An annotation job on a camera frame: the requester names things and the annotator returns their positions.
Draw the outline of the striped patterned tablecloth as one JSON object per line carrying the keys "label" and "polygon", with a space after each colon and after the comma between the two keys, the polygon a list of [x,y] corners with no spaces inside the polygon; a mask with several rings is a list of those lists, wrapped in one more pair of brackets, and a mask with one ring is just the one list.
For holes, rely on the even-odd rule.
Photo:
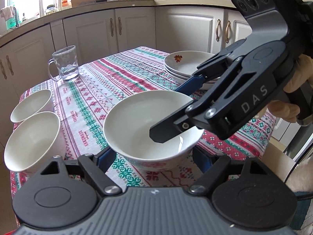
{"label": "striped patterned tablecloth", "polygon": [[[47,80],[21,95],[25,99],[39,90],[52,92],[56,114],[61,121],[67,159],[96,154],[107,146],[103,122],[109,110],[122,99],[148,90],[174,90],[178,84],[164,70],[165,52],[138,47],[80,67],[72,82]],[[261,158],[274,130],[275,118],[267,112],[252,119],[240,131],[222,141],[205,132],[199,146],[210,154],[228,155],[234,160]],[[188,187],[201,172],[188,156],[177,167],[162,171],[142,171],[118,155],[107,171],[120,187]]]}

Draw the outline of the chrome kitchen faucet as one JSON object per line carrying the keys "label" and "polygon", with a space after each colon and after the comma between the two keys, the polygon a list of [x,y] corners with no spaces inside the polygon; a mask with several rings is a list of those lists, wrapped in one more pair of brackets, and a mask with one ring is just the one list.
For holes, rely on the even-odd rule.
{"label": "chrome kitchen faucet", "polygon": [[1,9],[1,18],[5,20],[6,29],[15,29],[20,26],[19,15],[14,5]]}

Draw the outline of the white plate stained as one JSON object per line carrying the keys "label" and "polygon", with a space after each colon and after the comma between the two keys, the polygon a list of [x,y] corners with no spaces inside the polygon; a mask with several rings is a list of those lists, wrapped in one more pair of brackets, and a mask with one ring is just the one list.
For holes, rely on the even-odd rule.
{"label": "white plate stained", "polygon": [[176,78],[180,78],[182,80],[188,80],[189,77],[186,77],[186,76],[182,76],[180,74],[177,74],[177,73],[174,73],[170,70],[168,70],[166,67],[164,67],[164,70],[170,75],[170,76],[175,76]]}

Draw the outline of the clear glass mug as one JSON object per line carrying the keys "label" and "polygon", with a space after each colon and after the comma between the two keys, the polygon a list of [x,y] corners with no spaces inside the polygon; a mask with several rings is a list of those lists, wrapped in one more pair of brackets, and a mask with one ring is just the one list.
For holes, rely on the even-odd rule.
{"label": "clear glass mug", "polygon": [[[54,63],[58,70],[58,77],[53,77],[50,66]],[[48,74],[50,78],[57,82],[69,82],[79,77],[79,66],[77,61],[76,46],[71,45],[52,53],[52,59],[48,61]]]}

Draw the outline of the white plate fruit print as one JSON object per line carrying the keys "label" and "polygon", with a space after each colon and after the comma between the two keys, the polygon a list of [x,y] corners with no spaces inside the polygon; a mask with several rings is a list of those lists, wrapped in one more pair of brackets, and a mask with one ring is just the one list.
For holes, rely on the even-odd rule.
{"label": "white plate fruit print", "polygon": [[173,52],[164,58],[164,66],[173,74],[189,78],[201,63],[213,56],[212,53],[191,50]]}
{"label": "white plate fruit print", "polygon": [[217,82],[217,80],[212,80],[202,83],[200,79],[182,80],[180,78],[176,78],[175,76],[170,77],[173,78],[174,81],[179,83],[179,86],[175,89],[178,92],[183,92],[187,90],[191,90],[192,92],[197,90],[209,90]]}

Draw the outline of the white bowl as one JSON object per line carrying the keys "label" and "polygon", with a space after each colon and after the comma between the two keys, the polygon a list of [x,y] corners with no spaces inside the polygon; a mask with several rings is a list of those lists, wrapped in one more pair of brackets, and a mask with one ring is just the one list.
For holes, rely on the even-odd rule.
{"label": "white bowl", "polygon": [[10,171],[31,176],[57,155],[66,155],[60,118],[54,112],[44,111],[17,126],[6,144],[4,162]]}
{"label": "white bowl", "polygon": [[189,101],[189,96],[166,90],[129,96],[117,103],[106,116],[104,137],[116,153],[138,169],[170,170],[187,158],[204,130],[194,126],[165,143],[154,142],[149,130]]}
{"label": "white bowl", "polygon": [[34,92],[21,101],[12,111],[10,120],[20,124],[29,117],[43,111],[54,112],[52,92],[48,89]]}

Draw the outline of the white kitchen cabinets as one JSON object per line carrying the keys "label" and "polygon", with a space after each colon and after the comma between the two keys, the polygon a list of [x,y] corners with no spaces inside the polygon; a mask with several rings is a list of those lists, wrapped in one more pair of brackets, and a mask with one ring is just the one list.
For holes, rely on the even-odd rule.
{"label": "white kitchen cabinets", "polygon": [[238,11],[211,6],[133,5],[34,20],[1,37],[1,143],[21,94],[57,74],[47,65],[56,50],[74,45],[81,65],[139,46],[215,54],[250,33]]}

